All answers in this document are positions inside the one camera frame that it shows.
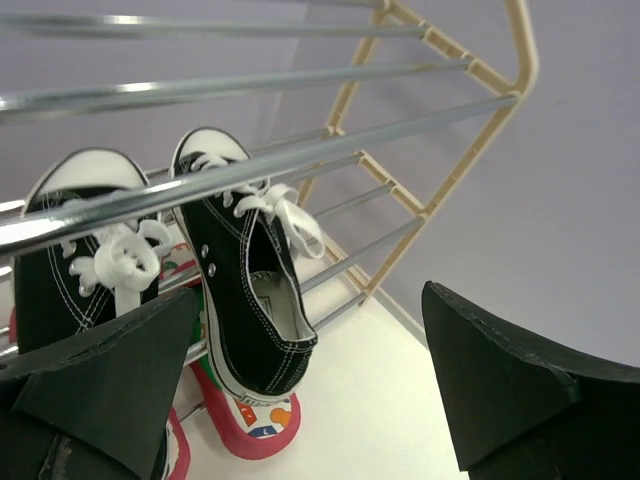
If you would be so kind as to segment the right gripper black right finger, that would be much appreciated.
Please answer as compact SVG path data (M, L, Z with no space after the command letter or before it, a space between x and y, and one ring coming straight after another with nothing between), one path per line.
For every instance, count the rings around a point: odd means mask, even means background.
M432 281L422 317L472 479L636 479L639 370L510 323Z

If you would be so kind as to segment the black canvas sneaker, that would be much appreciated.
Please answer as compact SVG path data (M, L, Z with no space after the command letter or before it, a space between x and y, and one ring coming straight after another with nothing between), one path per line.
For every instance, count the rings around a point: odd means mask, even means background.
M265 178L172 210L201 277L210 369L223 391L250 406L289 398L318 341L294 260L322 258L325 243L298 198Z
M39 179L22 211L48 213L148 184L126 155L81 149ZM11 285L19 351L48 346L155 299L161 261L173 245L172 232L154 213L15 257Z

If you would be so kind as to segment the cream shoe shelf with metal rods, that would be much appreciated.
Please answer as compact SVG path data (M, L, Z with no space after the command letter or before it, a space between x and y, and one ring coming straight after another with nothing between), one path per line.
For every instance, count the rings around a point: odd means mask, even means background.
M367 248L346 254L334 241L329 241L321 260L321 270L304 281L301 288L306 292L320 290L323 300L332 297L335 285L342 285L349 291L350 298L332 312L333 318L374 298L425 225L525 102L537 81L539 57L529 5L525 1L509 1L505 5L519 63L515 79L505 77L470 48L399 1L369 2L370 21L357 25L342 22L341 2L333 2L331 8L330 21L321 24L3 12L1 35L6 39L20 36L42 38L51 43L62 41L88 47L117 43L129 48L135 42L159 42L170 46L198 38L216 42L224 38L258 42L268 39L351 38L357 42L357 48L349 64L335 68L321 68L317 62L311 62L305 70L103 82L3 93L1 123L6 127L279 93L278 113L294 128L287 136L254 148L254 154L260 158L259 165L220 178L175 184L169 181L167 169L156 169L152 175L157 185L153 188L140 189L123 200L104 200L72 211L51 212L44 220L25 217L22 200L5 202L1 206L2 254L20 254L62 237L82 233L94 225L138 216L150 210L170 209L179 202L258 176L272 175L299 182L300 200L307 203L317 177L354 165L376 181L377 187L334 205L333 213L353 209L375 198L389 197L409 213L410 220L372 243L373 249L389 250L389 256L374 275L366 274L360 266L361 259L368 254ZM346 132L345 119L363 83L432 72L454 72L478 84L487 96L483 100L460 104L418 119L354 134ZM329 87L336 92L333 102L324 102L322 106L309 103L311 89ZM296 128L309 114L319 112L321 108L327 111L324 123L304 132ZM372 145L418 135L475 116L486 116L486 125L428 202L420 201L371 155Z

